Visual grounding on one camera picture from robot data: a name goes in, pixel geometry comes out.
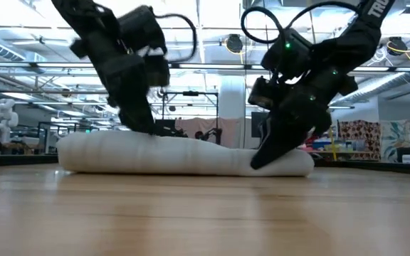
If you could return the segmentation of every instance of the ceiling pipe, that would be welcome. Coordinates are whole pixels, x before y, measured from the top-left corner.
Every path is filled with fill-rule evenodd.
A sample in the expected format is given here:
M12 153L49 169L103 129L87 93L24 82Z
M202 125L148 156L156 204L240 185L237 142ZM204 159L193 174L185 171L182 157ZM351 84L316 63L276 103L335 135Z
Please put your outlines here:
M409 61L403 63L401 66L408 66ZM338 105L342 103L355 103L358 100L367 99L394 89L396 87L405 85L410 82L410 73L401 72L393 75L386 75L382 78L374 78L366 80L359 84L359 89L349 95L341 97L337 100L331 101L330 105Z
M0 90L0 93L25 93L32 95L108 95L107 91L29 91L29 90Z
M27 83L21 82L17 79L13 79L7 75L2 75L0 74L0 82L2 82L3 86L7 86L7 87L24 87L24 88L29 88L29 89L35 89L34 86L29 85ZM21 93L21 94L32 94L33 91L30 90L0 90L0 93ZM37 94L44 94L44 97L50 100L55 100L57 102L64 102L63 98L61 96L56 96L56 94L69 94L69 92L61 92L61 93L51 93L51 95L47 95L47 93L43 92L43 93L37 93Z

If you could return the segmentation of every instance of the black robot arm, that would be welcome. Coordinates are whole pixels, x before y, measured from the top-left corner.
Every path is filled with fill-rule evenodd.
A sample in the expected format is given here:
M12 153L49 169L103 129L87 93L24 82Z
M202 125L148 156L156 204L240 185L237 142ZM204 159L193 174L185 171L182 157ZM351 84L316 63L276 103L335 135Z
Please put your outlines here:
M180 14L154 15L148 6L139 6L116 18L112 10L93 0L52 0L64 20L80 37L70 49L79 57L89 57L102 84L109 93L108 103L120 108L120 121L132 131L156 134L147 100L150 87L169 85L167 47L156 18L179 17L192 30L192 58L196 53L194 24ZM142 49L149 50L138 54ZM161 55L149 55L161 49Z
M328 105L338 94L347 95L358 89L348 72L370 60L381 38L380 27L395 0L362 1L358 7L327 1L301 11L282 28L268 10L247 9L241 17L243 32L259 43L274 43L261 65L271 72L271 79L257 79L248 102L270 110L261 123L263 137L251 161L259 169L290 150L300 146L313 130L313 135L327 131L332 124ZM326 5L341 6L356 12L343 34L318 44L311 44L291 28L293 22L310 10ZM254 38L244 27L246 15L261 11L275 21L280 35L273 41ZM294 84L287 80L300 77Z

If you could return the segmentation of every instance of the white robot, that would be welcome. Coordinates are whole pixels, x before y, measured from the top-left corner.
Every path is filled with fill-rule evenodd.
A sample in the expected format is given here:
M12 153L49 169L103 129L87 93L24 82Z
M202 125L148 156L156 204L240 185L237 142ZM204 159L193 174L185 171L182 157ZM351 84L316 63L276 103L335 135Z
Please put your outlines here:
M14 105L14 100L0 100L0 141L3 144L11 141L11 128L19 125L19 115L12 110Z

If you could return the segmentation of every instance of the wooden table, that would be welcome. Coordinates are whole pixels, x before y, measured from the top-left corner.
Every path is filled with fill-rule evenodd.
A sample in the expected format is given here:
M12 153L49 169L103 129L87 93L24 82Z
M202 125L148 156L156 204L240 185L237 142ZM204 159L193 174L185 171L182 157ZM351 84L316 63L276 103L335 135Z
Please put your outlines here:
M33 149L41 149L42 146L40 145L24 145L21 143L13 143L13 142L9 142L9 143L4 143L3 144L3 150L4 149L23 149L24 150L24 154L32 154L32 150Z
M410 175L70 174L0 168L0 255L410 256Z

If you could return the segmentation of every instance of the colorful fabric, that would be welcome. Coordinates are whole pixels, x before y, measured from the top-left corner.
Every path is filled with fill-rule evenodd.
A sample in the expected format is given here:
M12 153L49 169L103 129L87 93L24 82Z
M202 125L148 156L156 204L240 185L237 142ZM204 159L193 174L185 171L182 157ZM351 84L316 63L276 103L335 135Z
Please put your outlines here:
M380 139L381 127L378 122L366 122L364 120L357 120L352 122L340 122L340 139L345 141L364 140L365 151L368 154L353 154L351 160L372 160L379 161L380 154Z
M381 161L396 163L398 148L410 148L410 120L381 122Z

